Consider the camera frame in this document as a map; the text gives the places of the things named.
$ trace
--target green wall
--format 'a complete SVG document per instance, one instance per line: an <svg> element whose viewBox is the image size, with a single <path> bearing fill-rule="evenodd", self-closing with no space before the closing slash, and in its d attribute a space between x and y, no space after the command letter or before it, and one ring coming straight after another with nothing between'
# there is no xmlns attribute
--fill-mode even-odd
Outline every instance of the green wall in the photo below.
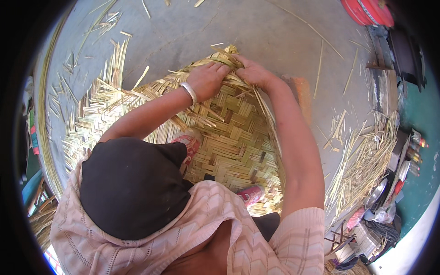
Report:
<svg viewBox="0 0 440 275"><path fill-rule="evenodd" d="M428 66L425 76L427 84L422 93L408 83L408 98L400 110L400 126L419 131L429 144L429 148L420 148L420 176L408 173L402 188L404 198L396 205L402 216L401 237L425 212L440 183L440 93Z"/></svg>

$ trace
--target black cloth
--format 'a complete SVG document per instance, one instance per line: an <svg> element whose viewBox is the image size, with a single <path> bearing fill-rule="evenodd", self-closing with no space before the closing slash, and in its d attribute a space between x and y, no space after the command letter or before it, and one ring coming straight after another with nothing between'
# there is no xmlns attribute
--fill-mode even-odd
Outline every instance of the black cloth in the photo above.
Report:
<svg viewBox="0 0 440 275"><path fill-rule="evenodd" d="M187 156L183 143L153 144L123 137L98 143L82 164L81 204L104 232L139 240L175 219L190 199L190 181L179 171ZM205 180L215 180L205 175ZM266 241L280 221L278 213L253 217Z"/></svg>
<svg viewBox="0 0 440 275"><path fill-rule="evenodd" d="M279 216L278 212L272 212L260 217L252 217L252 219L257 225L264 239L269 242L279 226L281 217Z"/></svg>

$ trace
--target concrete floor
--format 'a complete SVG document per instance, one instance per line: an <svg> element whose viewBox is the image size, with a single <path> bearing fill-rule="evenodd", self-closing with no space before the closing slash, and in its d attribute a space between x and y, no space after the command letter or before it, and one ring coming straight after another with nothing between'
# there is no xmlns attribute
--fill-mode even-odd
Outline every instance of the concrete floor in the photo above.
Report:
<svg viewBox="0 0 440 275"><path fill-rule="evenodd" d="M342 150L339 153L330 151L329 148L322 150L326 140L314 123L329 135L335 110L339 115L344 109L348 111L346 132L349 126L352 129L358 127L357 120L361 125L366 119L370 106L364 72L362 70L359 75L359 64L365 67L369 56L363 48L359 47L359 56L350 84L345 96L342 96L358 47L349 40L366 45L366 29L348 16L339 0L273 1L307 21L345 58L343 60L329 45L324 44L319 87L316 99L312 100L311 129L320 147L324 175L331 173L326 178L328 186L341 160ZM265 0L206 0L198 8L194 8L195 0L191 0L190 3L172 0L169 7L160 0L146 1L151 19L147 17L141 0L119 0L110 12L122 12L120 21L94 44L92 43L98 34L91 33L80 54L79 66L74 69L74 74L69 76L62 70L62 63L71 51L74 54L78 52L83 34L104 7L88 13L105 2L106 0L79 0L76 3L54 50L48 72L48 89L50 84L57 84L58 71L68 79L76 98L80 99L92 79L96 78L104 67L105 60L112 54L113 46L110 39L122 43L128 38L120 34L123 30L133 34L125 58L124 89L133 87L146 65L150 66L150 70L141 84L162 78L167 74L167 70L177 70L208 56L213 53L211 44L224 42L223 46L234 43L244 56L259 62L278 76L288 74L305 77L313 94L321 37L303 21ZM72 106L73 101L62 99L62 105ZM351 112L352 105L356 110L357 119ZM53 114L50 115L50 120L53 128L53 158L61 181L66 184L68 175L64 169L62 150L65 128L63 121Z"/></svg>

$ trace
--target plastic bag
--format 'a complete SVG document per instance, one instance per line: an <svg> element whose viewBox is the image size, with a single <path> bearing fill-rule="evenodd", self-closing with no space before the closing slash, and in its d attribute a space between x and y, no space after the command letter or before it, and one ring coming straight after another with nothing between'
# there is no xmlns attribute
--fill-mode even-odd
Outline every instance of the plastic bag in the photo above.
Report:
<svg viewBox="0 0 440 275"><path fill-rule="evenodd" d="M374 221L382 224L389 224L394 219L396 214L396 204L393 202L388 208L380 207L374 216Z"/></svg>

